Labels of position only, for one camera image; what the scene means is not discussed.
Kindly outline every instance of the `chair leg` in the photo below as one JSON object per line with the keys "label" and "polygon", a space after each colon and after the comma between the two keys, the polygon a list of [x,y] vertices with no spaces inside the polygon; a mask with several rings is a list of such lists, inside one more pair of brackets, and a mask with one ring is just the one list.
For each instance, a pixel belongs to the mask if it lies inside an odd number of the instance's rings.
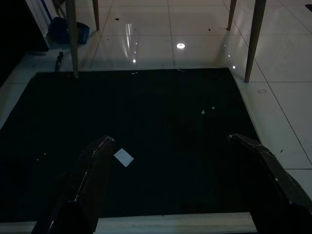
{"label": "chair leg", "polygon": [[96,27],[97,31],[99,31],[98,0],[92,0],[92,2],[93,2],[94,18],[96,19]]}
{"label": "chair leg", "polygon": [[78,32],[75,0],[66,0],[65,4],[74,77],[78,77]]}
{"label": "chair leg", "polygon": [[247,65],[246,65],[246,73],[245,73],[246,83],[249,82],[250,75],[252,73],[254,55],[255,55],[255,50],[257,48],[258,39],[260,35],[265,4],[266,4],[266,0],[255,0],[254,12],[253,12],[253,23],[252,23],[252,30],[250,33],[249,49],[248,49]]}
{"label": "chair leg", "polygon": [[236,2],[237,2],[237,0],[231,0],[229,23],[228,23],[228,27],[226,28],[226,30],[229,30],[229,31],[231,30],[231,26],[232,26],[232,22],[233,22],[233,16],[234,16],[234,11],[235,11],[235,7],[236,7]]}

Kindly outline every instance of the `dark floor mat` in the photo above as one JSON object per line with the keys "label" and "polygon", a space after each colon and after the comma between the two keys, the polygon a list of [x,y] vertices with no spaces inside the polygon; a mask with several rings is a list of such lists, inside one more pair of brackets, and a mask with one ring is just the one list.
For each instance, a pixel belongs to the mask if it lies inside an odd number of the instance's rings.
{"label": "dark floor mat", "polygon": [[0,221],[37,220],[104,135],[134,160],[114,158],[102,217],[248,211],[231,133],[257,140],[228,69],[37,74],[0,131]]}
{"label": "dark floor mat", "polygon": [[312,12],[312,4],[307,4],[306,7]]}

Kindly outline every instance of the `white tile floor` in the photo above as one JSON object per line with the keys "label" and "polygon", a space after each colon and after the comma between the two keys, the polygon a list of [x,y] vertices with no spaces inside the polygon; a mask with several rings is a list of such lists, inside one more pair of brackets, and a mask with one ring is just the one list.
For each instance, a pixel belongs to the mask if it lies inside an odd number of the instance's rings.
{"label": "white tile floor", "polygon": [[[99,0],[99,32],[92,0],[76,4],[78,21],[91,28],[78,49],[80,70],[229,67],[261,142],[312,198],[312,12],[304,6],[312,0],[267,0],[249,84],[254,0],[237,1],[230,32],[230,0]],[[68,45],[29,53],[15,68],[0,88],[0,128],[34,74],[54,70],[59,51],[60,70],[70,71]]]}

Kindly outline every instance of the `white paper scrap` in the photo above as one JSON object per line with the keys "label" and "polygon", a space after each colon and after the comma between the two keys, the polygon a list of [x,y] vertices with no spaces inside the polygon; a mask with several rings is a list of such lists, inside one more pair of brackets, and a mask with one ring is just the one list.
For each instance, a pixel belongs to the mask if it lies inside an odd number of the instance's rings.
{"label": "white paper scrap", "polygon": [[129,166],[129,164],[134,159],[128,154],[124,149],[120,149],[116,154],[114,154],[115,158],[117,158],[125,167]]}

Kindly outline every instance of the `white wall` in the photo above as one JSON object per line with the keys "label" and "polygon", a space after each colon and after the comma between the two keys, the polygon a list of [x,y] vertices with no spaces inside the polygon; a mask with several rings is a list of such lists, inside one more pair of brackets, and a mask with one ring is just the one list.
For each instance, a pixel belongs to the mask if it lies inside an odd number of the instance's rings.
{"label": "white wall", "polygon": [[[51,17],[54,18],[58,16],[54,8],[54,5],[52,3],[52,0],[44,0],[44,1],[51,14]],[[45,37],[48,33],[48,28],[51,22],[49,20],[48,15],[45,13],[45,10],[43,8],[41,1],[40,0],[26,0],[26,2],[39,26],[39,29],[42,35]]]}

